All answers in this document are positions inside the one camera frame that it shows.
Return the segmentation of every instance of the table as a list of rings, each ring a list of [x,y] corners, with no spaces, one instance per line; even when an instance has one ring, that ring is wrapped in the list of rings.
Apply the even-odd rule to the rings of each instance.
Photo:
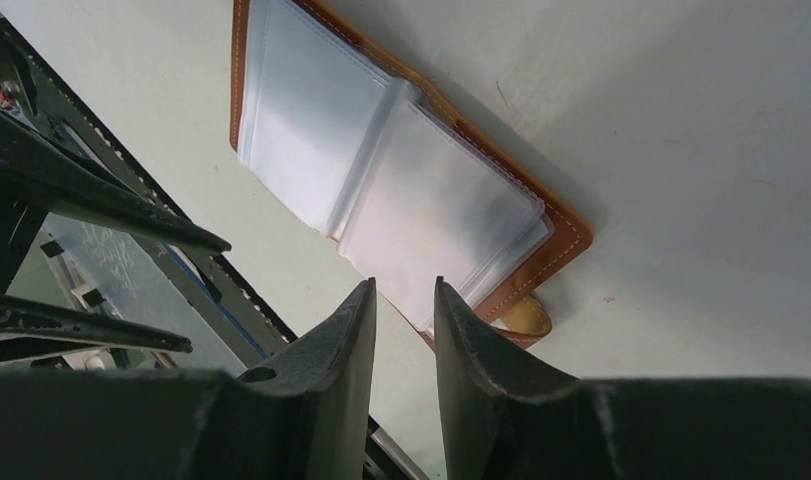
[[[579,376],[811,377],[811,0],[335,0],[590,220],[531,352]],[[0,10],[302,334],[360,280],[228,145],[232,5]],[[444,475],[434,359],[379,302],[370,411]]]

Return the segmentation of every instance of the wallet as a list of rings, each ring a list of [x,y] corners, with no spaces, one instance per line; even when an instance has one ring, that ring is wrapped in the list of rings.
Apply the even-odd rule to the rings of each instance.
[[[434,278],[522,347],[549,333],[532,290],[591,229],[441,92],[312,0],[235,0],[238,160],[431,345]]]

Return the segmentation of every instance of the white tabletop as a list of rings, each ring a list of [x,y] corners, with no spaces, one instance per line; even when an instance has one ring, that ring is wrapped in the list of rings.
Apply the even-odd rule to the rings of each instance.
[[[531,351],[580,376],[811,377],[811,0],[337,0],[570,201]],[[297,334],[360,280],[228,145],[232,5],[0,10]],[[434,358],[385,301],[371,413],[443,476]]]

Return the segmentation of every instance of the brown leather wallet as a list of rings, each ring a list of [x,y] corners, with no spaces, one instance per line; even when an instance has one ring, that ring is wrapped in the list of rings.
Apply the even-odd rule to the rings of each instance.
[[[416,72],[390,52],[368,39],[330,6],[316,0],[292,0],[320,25],[366,55],[391,75],[409,80],[420,87],[429,99],[436,116],[457,131],[497,166],[520,180],[543,200],[545,215],[553,224],[552,236],[520,267],[494,290],[476,313],[486,322],[502,317],[507,329],[497,330],[526,348],[543,338],[552,328],[549,316],[531,292],[558,270],[585,251],[593,241],[593,232],[585,221],[557,195],[517,162],[502,152],[476,129],[425,76]],[[234,25],[231,41],[231,146],[236,150],[243,105],[243,83],[246,63],[246,34],[249,0],[234,1]]]

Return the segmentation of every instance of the table surface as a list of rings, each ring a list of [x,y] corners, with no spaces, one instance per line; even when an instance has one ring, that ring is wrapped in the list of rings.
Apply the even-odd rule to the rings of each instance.
[[[811,0],[336,0],[594,226],[530,351],[811,377]],[[229,0],[0,10],[297,334],[360,280],[228,145]],[[434,358],[379,303],[371,413],[444,475]]]

